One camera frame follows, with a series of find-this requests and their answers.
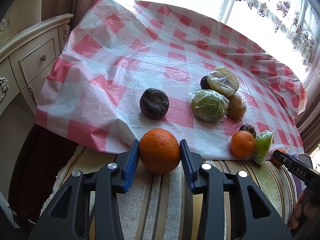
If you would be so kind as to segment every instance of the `striped fabric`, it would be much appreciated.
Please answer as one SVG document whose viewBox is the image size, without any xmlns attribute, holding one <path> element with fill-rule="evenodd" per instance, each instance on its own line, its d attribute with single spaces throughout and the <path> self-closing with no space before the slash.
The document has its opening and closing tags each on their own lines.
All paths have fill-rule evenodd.
<svg viewBox="0 0 320 240">
<path fill-rule="evenodd" d="M 75 155 L 59 172 L 53 193 L 44 203 L 46 208 L 62 183 L 73 170 L 83 173 L 98 171 L 113 161 L 116 155 L 99 153 L 78 146 Z M 291 174 L 283 167 L 276 168 L 271 162 L 258 167 L 253 162 L 206 161 L 220 171 L 235 174 L 245 170 L 259 185 L 287 223 L 296 202 L 295 185 Z M 139 161 L 132 188 L 127 194 L 118 194 L 118 207 L 125 239 L 130 240 L 195 240 L 198 232 L 202 195 L 192 195 L 185 186 L 182 165 L 170 174 L 152 174 Z M 91 196 L 94 205 L 94 193 Z M 225 239 L 230 239 L 230 205 L 225 193 Z M 94 239 L 94 219 L 90 228 Z"/>
</svg>

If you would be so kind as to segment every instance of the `tangerine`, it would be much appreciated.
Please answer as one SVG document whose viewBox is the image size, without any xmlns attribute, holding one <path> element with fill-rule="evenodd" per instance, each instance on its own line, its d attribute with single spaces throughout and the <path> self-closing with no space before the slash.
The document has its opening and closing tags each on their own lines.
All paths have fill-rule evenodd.
<svg viewBox="0 0 320 240">
<path fill-rule="evenodd" d="M 152 129 L 142 136 L 139 154 L 142 163 L 153 173 L 168 173 L 180 163 L 177 139 L 172 133 L 161 128 Z"/>
<path fill-rule="evenodd" d="M 285 150 L 282 149 L 282 148 L 278 148 L 277 150 L 280 151 L 280 152 L 282 152 L 282 153 L 284 153 L 284 154 L 287 154 L 287 153 L 285 152 Z M 272 162 L 273 165 L 276 166 L 276 167 L 281 167 L 281 166 L 282 166 L 282 163 L 276 161 L 276 160 L 273 158 L 273 155 L 271 156 L 271 162 Z"/>
<path fill-rule="evenodd" d="M 254 137 L 247 131 L 238 131 L 232 138 L 230 149 L 237 158 L 246 158 L 250 156 L 254 150 Z"/>
</svg>

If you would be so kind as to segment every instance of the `metal screw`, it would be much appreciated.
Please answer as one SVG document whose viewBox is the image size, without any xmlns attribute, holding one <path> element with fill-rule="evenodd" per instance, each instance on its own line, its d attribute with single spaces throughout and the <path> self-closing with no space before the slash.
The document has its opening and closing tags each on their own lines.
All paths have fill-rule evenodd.
<svg viewBox="0 0 320 240">
<path fill-rule="evenodd" d="M 117 164 L 116 163 L 109 163 L 108 164 L 108 169 L 110 169 L 110 170 L 113 170 L 113 169 L 115 169 L 117 167 Z"/>
<path fill-rule="evenodd" d="M 248 176 L 248 173 L 245 172 L 245 171 L 239 171 L 239 176 L 242 177 L 242 178 L 246 178 Z"/>
<path fill-rule="evenodd" d="M 81 174 L 81 171 L 78 171 L 78 170 L 73 171 L 73 172 L 71 173 L 72 177 L 79 177 L 80 174 Z"/>
<path fill-rule="evenodd" d="M 202 169 L 204 170 L 210 170 L 211 169 L 211 164 L 209 163 L 204 163 L 201 165 Z"/>
</svg>

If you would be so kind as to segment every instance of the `plastic tablecloth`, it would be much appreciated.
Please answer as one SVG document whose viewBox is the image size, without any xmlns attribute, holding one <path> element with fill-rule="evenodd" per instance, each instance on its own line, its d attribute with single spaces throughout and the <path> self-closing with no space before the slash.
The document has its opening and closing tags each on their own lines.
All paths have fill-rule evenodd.
<svg viewBox="0 0 320 240">
<path fill-rule="evenodd" d="M 242 121 L 205 123 L 192 114 L 189 91 L 216 66 L 238 78 L 247 104 Z M 147 88 L 169 98 L 166 116 L 145 117 Z M 120 153 L 152 128 L 186 139 L 205 159 L 234 159 L 229 143 L 242 124 L 274 130 L 276 148 L 303 152 L 294 119 L 304 108 L 298 78 L 230 27 L 184 8 L 138 1 L 96 0 L 67 41 L 37 102 L 36 123 L 95 150 Z"/>
</svg>

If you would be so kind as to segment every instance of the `ornate handle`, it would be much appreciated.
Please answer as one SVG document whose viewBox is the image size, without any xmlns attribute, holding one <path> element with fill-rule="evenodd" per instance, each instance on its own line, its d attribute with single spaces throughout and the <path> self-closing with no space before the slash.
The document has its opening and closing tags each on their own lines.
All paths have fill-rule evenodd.
<svg viewBox="0 0 320 240">
<path fill-rule="evenodd" d="M 1 103 L 4 97 L 6 96 L 9 88 L 8 80 L 5 77 L 0 78 L 0 88 L 2 91 L 2 96 L 0 97 L 0 103 Z"/>
<path fill-rule="evenodd" d="M 41 60 L 42 62 L 45 62 L 46 59 L 47 59 L 47 56 L 46 56 L 45 54 L 43 54 L 43 55 L 41 56 L 41 58 L 40 58 L 40 60 Z"/>
<path fill-rule="evenodd" d="M 33 102 L 35 104 L 37 104 L 37 101 L 36 101 L 36 98 L 35 98 L 35 94 L 33 93 L 32 87 L 30 85 L 28 85 L 28 90 L 30 91 L 30 96 L 31 96 Z"/>
</svg>

